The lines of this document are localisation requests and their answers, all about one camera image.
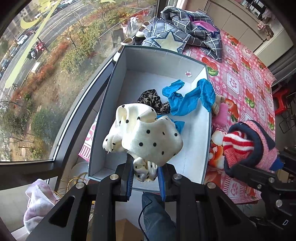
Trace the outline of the red striped navy sock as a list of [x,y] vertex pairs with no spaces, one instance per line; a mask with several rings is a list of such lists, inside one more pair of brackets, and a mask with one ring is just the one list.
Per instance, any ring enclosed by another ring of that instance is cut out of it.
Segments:
[[274,140],[254,120],[240,121],[223,137],[224,171],[233,177],[233,168],[241,164],[264,171],[277,171],[284,163],[278,157]]

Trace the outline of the white polka dot scrunchie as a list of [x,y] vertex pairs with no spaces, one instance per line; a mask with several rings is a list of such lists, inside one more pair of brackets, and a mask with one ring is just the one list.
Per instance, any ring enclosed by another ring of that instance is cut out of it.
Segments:
[[126,152],[133,157],[133,173],[140,182],[154,181],[158,168],[180,152],[183,139],[168,116],[142,103],[117,108],[115,121],[102,147],[108,153]]

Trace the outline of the blue jeans leg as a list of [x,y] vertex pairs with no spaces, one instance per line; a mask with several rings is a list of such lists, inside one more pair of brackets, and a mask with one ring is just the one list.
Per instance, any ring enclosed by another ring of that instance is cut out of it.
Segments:
[[176,225],[165,211],[161,196],[144,192],[142,209],[145,226],[144,240],[176,240]]

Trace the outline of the white pink towel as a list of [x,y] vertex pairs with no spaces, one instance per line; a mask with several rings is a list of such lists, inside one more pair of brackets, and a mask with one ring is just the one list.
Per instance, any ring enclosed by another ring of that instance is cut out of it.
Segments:
[[48,183],[42,179],[37,179],[32,183],[25,191],[25,194],[29,200],[27,210],[23,216],[23,224],[27,233],[31,233],[55,206],[59,198]]

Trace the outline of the red plastic stool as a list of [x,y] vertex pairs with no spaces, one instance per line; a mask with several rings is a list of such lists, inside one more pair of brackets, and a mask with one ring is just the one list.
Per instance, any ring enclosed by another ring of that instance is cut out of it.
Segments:
[[288,110],[287,96],[289,93],[290,90],[286,87],[273,93],[273,99],[278,103],[278,108],[274,110],[275,116],[281,115]]

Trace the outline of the blue crumpled cloth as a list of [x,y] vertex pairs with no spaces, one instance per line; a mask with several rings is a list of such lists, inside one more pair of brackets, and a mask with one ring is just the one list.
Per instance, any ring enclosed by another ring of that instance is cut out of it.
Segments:
[[210,113],[216,100],[216,94],[212,84],[205,78],[197,82],[197,86],[182,96],[178,93],[185,83],[177,80],[162,89],[162,95],[168,98],[171,108],[170,114],[173,116],[185,116],[197,108],[198,101],[201,100],[203,107]]

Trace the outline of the pink strawberry tablecloth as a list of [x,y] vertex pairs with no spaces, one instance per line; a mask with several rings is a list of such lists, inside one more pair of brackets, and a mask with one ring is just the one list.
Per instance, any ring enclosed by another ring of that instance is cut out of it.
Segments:
[[[229,128],[240,121],[254,120],[258,122],[267,134],[274,138],[274,105],[271,86],[274,76],[267,67],[247,47],[228,33],[221,31],[222,60],[217,62],[206,56],[200,48],[186,49],[183,55],[206,65],[208,81],[212,84],[216,100],[211,110],[211,118],[219,112],[220,104],[228,105],[227,124],[215,127],[211,121],[211,136],[216,129],[227,132]],[[162,103],[168,98],[158,94]],[[91,129],[93,142],[97,118]],[[92,143],[89,149],[91,157]],[[246,187],[227,176],[224,170],[218,169],[218,176],[226,181],[224,189],[236,203],[250,202],[252,198],[246,193]]]

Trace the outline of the leopard print scrunchie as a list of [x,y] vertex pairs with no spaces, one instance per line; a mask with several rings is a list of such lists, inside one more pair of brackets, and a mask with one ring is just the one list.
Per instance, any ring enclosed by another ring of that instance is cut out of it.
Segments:
[[144,91],[137,99],[137,103],[146,104],[152,107],[157,114],[170,114],[171,107],[169,102],[162,103],[160,96],[155,89],[149,89]]

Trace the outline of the grey cardboard storage box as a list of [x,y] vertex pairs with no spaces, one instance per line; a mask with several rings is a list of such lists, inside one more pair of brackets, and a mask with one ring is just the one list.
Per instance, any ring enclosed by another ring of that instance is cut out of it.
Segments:
[[138,102],[150,89],[161,94],[175,81],[188,97],[208,83],[204,63],[162,48],[127,45],[114,67],[99,111],[88,176],[101,181],[132,159],[133,189],[159,192],[165,164],[192,182],[203,183],[208,163],[211,110],[199,100],[184,114],[157,114]]

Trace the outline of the grey plaid star cloth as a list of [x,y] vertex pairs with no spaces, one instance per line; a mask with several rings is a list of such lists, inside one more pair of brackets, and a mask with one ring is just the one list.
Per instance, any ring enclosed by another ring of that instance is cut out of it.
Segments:
[[154,17],[144,28],[143,46],[160,48],[161,42],[172,37],[172,50],[182,53],[186,45],[201,48],[202,52],[218,61],[222,60],[222,40],[220,30],[212,19],[201,11],[186,11],[167,6],[159,18]]

